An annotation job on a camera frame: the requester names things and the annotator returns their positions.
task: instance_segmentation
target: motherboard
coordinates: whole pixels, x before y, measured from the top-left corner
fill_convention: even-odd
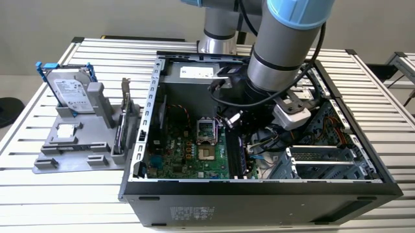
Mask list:
[[[225,129],[216,127],[216,144],[197,145],[196,131],[167,126],[163,154],[149,158],[149,178],[229,178]]]

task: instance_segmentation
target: regulatory label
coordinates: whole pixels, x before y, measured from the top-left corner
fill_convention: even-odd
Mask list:
[[[77,80],[54,79],[53,82],[69,109],[75,112],[93,111],[82,84]]]
[[[209,206],[178,206],[170,207],[170,218],[173,220],[210,220],[214,207]]]
[[[212,79],[213,68],[212,67],[181,67],[179,78],[188,79]]]

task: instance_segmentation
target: hard drive label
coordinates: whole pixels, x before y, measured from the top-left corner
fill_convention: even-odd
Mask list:
[[[69,109],[75,112],[93,111],[82,84],[77,80],[54,79],[53,82]]]

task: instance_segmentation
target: open computer chassis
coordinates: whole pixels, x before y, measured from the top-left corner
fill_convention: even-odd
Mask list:
[[[333,132],[324,133],[312,146],[306,143],[316,137],[304,137],[280,152],[264,177],[257,167],[265,163],[256,160],[254,164],[240,151],[246,148],[230,137],[222,122],[213,121],[213,125],[221,126],[216,125],[213,150],[194,148],[200,147],[198,138],[186,139],[198,131],[165,126],[169,119],[163,113],[170,108],[175,109],[177,118],[185,116],[178,110],[186,113],[184,121],[174,123],[185,125],[188,120],[194,126],[196,120],[201,120],[197,130],[202,120],[212,120],[200,118],[210,117],[208,107],[216,104],[206,91],[212,79],[204,78],[202,70],[212,67],[214,73],[222,66],[241,64],[246,58],[157,52],[134,152],[125,165],[118,195],[130,204],[143,226],[341,224],[402,195],[318,61],[312,74],[324,103],[304,129],[321,137],[318,129],[324,131],[325,121],[336,120],[345,147],[326,146],[328,141],[340,140]],[[182,76],[182,67],[192,73],[189,77],[198,78]],[[226,91],[226,86],[232,86],[229,80],[220,92]],[[344,159],[336,159],[334,166],[329,159],[333,155]],[[234,169],[241,163],[246,170]],[[190,165],[200,166],[198,172],[190,170]]]

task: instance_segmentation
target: colored wires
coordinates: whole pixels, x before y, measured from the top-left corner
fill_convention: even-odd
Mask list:
[[[278,135],[276,134],[273,137],[269,137],[268,139],[265,139],[264,141],[258,142],[258,143],[254,143],[252,146],[250,146],[250,149],[256,148],[256,147],[260,147],[262,145],[266,145],[269,142],[274,141],[277,139]]]
[[[181,105],[178,105],[178,104],[171,104],[171,105],[167,105],[166,107],[167,107],[167,108],[175,107],[175,108],[181,108],[181,109],[184,110],[184,113],[185,113],[185,115],[186,115],[186,123],[188,123],[188,127],[189,127],[190,124],[189,124],[189,115],[188,115],[186,109],[185,109]]]
[[[277,158],[273,159],[273,163],[268,162],[268,161],[265,160],[265,158],[264,158],[261,155],[250,155],[249,158],[252,158],[252,159],[258,159],[258,160],[264,161],[264,162],[269,165],[269,167],[266,167],[266,169],[265,169],[265,170],[261,172],[261,174],[260,174],[261,179],[264,179],[262,176],[264,176],[265,172],[266,172],[270,168],[274,167],[274,165],[276,165],[276,163],[277,163]]]
[[[329,121],[330,125],[332,125],[332,128],[336,132],[336,135],[338,137],[338,140],[340,140],[340,144],[346,144],[346,141],[345,141],[345,138],[344,138],[344,135],[340,131],[340,129],[337,127],[334,127],[334,122],[336,123],[340,123],[338,120],[336,118],[333,118],[332,116],[325,116],[324,119],[322,119],[322,129],[321,129],[321,133],[317,137],[317,140],[320,140],[322,138],[322,135],[324,135],[324,132],[326,130],[326,127],[325,127],[325,123],[326,121]]]

